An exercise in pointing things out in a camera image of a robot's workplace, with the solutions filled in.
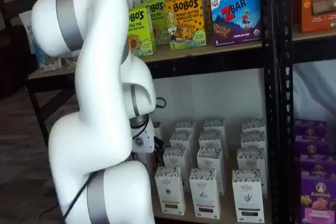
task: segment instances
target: white wall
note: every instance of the white wall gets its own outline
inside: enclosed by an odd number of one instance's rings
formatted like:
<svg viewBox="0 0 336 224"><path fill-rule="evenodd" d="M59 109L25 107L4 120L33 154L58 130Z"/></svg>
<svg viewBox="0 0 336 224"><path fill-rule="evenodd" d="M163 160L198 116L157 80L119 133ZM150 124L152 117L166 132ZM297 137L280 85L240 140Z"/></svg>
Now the white wall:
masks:
<svg viewBox="0 0 336 224"><path fill-rule="evenodd" d="M179 119L225 117L228 144L239 145L240 121L265 116L262 75L254 69L154 80L167 107L152 119L163 122L167 141Z"/></svg>

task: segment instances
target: bobo's box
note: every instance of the bobo's box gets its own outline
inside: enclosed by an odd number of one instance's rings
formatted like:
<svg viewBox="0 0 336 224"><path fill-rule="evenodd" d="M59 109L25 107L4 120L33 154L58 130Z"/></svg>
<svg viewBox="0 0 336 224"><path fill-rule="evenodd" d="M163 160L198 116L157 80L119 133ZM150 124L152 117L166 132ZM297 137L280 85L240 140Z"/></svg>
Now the bobo's box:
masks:
<svg viewBox="0 0 336 224"><path fill-rule="evenodd" d="M226 176L222 150L200 148L197 153L197 163L199 168L216 169L218 191L220 195L224 195Z"/></svg>
<svg viewBox="0 0 336 224"><path fill-rule="evenodd" d="M215 169L193 168L190 187L196 217L220 219L220 201Z"/></svg>
<svg viewBox="0 0 336 224"><path fill-rule="evenodd" d="M186 148L166 148L163 154L166 167L178 166L181 169L182 184L185 191L190 191L190 161Z"/></svg>
<svg viewBox="0 0 336 224"><path fill-rule="evenodd" d="M260 0L211 0L216 46L260 40Z"/></svg>
<svg viewBox="0 0 336 224"><path fill-rule="evenodd" d="M335 28L335 0L301 0L301 32Z"/></svg>
<svg viewBox="0 0 336 224"><path fill-rule="evenodd" d="M153 55L156 52L153 26L149 8L136 8L129 12L128 45L138 57Z"/></svg>
<svg viewBox="0 0 336 224"><path fill-rule="evenodd" d="M159 167L155 174L157 192L162 212L171 215L184 215L185 199L179 167Z"/></svg>
<svg viewBox="0 0 336 224"><path fill-rule="evenodd" d="M334 224L335 211L335 173L302 171L300 223Z"/></svg>
<svg viewBox="0 0 336 224"><path fill-rule="evenodd" d="M206 46L204 8L204 0L165 2L171 50Z"/></svg>
<svg viewBox="0 0 336 224"><path fill-rule="evenodd" d="M259 170L233 170L232 186L238 222L264 223Z"/></svg>
<svg viewBox="0 0 336 224"><path fill-rule="evenodd" d="M148 7L150 9L155 44L157 46L169 44L167 22L163 9L164 2L165 0L145 0L142 4L135 6Z"/></svg>

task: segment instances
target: product box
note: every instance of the product box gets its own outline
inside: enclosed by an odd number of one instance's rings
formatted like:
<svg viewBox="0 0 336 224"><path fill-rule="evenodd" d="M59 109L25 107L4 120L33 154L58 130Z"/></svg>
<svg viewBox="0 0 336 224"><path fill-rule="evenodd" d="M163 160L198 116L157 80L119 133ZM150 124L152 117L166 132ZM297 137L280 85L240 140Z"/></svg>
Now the product box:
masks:
<svg viewBox="0 0 336 224"><path fill-rule="evenodd" d="M155 44L157 46L169 44L167 21L163 9L164 2L165 0L145 0L142 4L135 6L150 9Z"/></svg>
<svg viewBox="0 0 336 224"><path fill-rule="evenodd" d="M204 131L209 132L212 130L217 130L220 131L220 135L222 137L221 143L222 143L222 150L223 150L223 155L225 159L229 158L229 152L227 149L227 144L226 144L226 135L225 135L225 119L206 119L204 121Z"/></svg>
<svg viewBox="0 0 336 224"><path fill-rule="evenodd" d="M193 135L189 131L178 131L173 132L170 138L170 146L171 148L186 148L187 153L189 153L189 160L191 167L196 167L197 160L196 155L192 156L193 153Z"/></svg>
<svg viewBox="0 0 336 224"><path fill-rule="evenodd" d="M310 172L336 173L336 156L322 154L301 154L300 170Z"/></svg>
<svg viewBox="0 0 336 224"><path fill-rule="evenodd" d="M216 46L260 40L260 0L211 0Z"/></svg>
<svg viewBox="0 0 336 224"><path fill-rule="evenodd" d="M159 167L155 174L157 192L164 214L184 215L185 199L179 167Z"/></svg>
<svg viewBox="0 0 336 224"><path fill-rule="evenodd" d="M267 197L267 166L264 149L239 149L237 151L238 168L240 170L260 171L262 195Z"/></svg>
<svg viewBox="0 0 336 224"><path fill-rule="evenodd" d="M129 12L128 44L138 57L153 55L156 52L150 9L141 7Z"/></svg>
<svg viewBox="0 0 336 224"><path fill-rule="evenodd" d="M164 166L178 166L181 169L184 191L190 191L189 175L191 170L189 153L186 148L166 148L163 154Z"/></svg>
<svg viewBox="0 0 336 224"><path fill-rule="evenodd" d="M171 50L206 46L204 9L204 0L165 2Z"/></svg>
<svg viewBox="0 0 336 224"><path fill-rule="evenodd" d="M333 29L335 21L335 0L301 0L302 33Z"/></svg>
<svg viewBox="0 0 336 224"><path fill-rule="evenodd" d="M197 153L197 163L199 168L216 169L219 195L224 195L226 191L226 173L222 149L200 148Z"/></svg>
<svg viewBox="0 0 336 224"><path fill-rule="evenodd" d="M200 148L222 149L222 135L218 130L208 130L199 135Z"/></svg>
<svg viewBox="0 0 336 224"><path fill-rule="evenodd" d="M301 172L301 224L334 224L335 173Z"/></svg>
<svg viewBox="0 0 336 224"><path fill-rule="evenodd" d="M295 120L294 136L318 136L327 138L327 123L325 121Z"/></svg>
<svg viewBox="0 0 336 224"><path fill-rule="evenodd" d="M220 201L215 169L193 168L190 187L196 217L220 219Z"/></svg>
<svg viewBox="0 0 336 224"><path fill-rule="evenodd" d="M329 154L329 143L323 137L296 136L294 152L295 157L300 157L300 154Z"/></svg>
<svg viewBox="0 0 336 224"><path fill-rule="evenodd" d="M264 223L259 170L233 170L232 186L238 222Z"/></svg>

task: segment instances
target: white tea box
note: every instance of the white tea box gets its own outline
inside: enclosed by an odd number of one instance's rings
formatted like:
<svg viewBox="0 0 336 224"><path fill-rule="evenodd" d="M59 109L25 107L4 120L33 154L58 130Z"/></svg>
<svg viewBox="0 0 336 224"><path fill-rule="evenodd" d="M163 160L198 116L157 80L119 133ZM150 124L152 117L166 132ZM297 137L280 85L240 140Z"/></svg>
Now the white tea box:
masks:
<svg viewBox="0 0 336 224"><path fill-rule="evenodd" d="M196 217L220 219L216 170L192 168L190 187Z"/></svg>
<svg viewBox="0 0 336 224"><path fill-rule="evenodd" d="M204 122L204 131L220 131L222 150L225 159L229 158L229 152L226 144L226 135L225 135L225 119L206 119Z"/></svg>
<svg viewBox="0 0 336 224"><path fill-rule="evenodd" d="M189 131L173 132L170 138L171 148L186 148L191 167L196 167L196 154L193 156L192 133Z"/></svg>
<svg viewBox="0 0 336 224"><path fill-rule="evenodd" d="M159 167L155 174L155 182L162 212L184 215L185 199L180 168Z"/></svg>
<svg viewBox="0 0 336 224"><path fill-rule="evenodd" d="M181 169L183 189L184 191L190 191L189 175L191 167L186 148L166 148L163 160L166 167L178 166Z"/></svg>
<svg viewBox="0 0 336 224"><path fill-rule="evenodd" d="M226 190L226 173L222 149L203 149L197 153L199 168L215 169L219 195L224 195Z"/></svg>
<svg viewBox="0 0 336 224"><path fill-rule="evenodd" d="M233 170L232 186L238 222L265 223L259 170Z"/></svg>
<svg viewBox="0 0 336 224"><path fill-rule="evenodd" d="M268 164L267 155L267 145L266 136L263 131L249 131L240 134L240 144L243 149L264 149L265 150L265 160L266 160L266 170Z"/></svg>
<svg viewBox="0 0 336 224"><path fill-rule="evenodd" d="M237 151L240 170L258 169L260 171L262 195L267 197L267 170L264 149L239 149Z"/></svg>
<svg viewBox="0 0 336 224"><path fill-rule="evenodd" d="M199 135L198 142L200 144L200 148L222 149L221 132L217 130L209 130L207 132L202 132Z"/></svg>

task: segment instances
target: cartoon child image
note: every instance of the cartoon child image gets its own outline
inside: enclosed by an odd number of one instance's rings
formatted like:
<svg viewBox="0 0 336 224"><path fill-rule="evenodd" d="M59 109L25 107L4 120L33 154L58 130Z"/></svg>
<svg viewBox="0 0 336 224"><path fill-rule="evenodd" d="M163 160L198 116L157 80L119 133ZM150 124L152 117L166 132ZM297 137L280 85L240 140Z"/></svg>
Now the cartoon child image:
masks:
<svg viewBox="0 0 336 224"><path fill-rule="evenodd" d="M242 18L243 20L241 21L243 24L245 24L245 29L249 28L249 24L250 24L250 21L248 21L249 19L251 20L251 18L248 18L248 10L245 10L244 11L244 15L240 18Z"/></svg>
<svg viewBox="0 0 336 224"><path fill-rule="evenodd" d="M168 10L167 12L167 21L168 21L168 32L171 36L174 35L176 31L177 24L175 22L174 12L172 10Z"/></svg>

